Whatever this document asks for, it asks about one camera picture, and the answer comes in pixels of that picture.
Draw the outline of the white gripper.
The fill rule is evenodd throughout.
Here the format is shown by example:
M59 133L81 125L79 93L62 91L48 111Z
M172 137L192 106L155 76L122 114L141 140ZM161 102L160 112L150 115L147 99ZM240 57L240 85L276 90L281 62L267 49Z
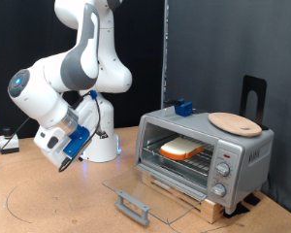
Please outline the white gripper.
M101 121L96 98L86 96L60 126L42 128L42 153L58 168L66 169L91 144Z

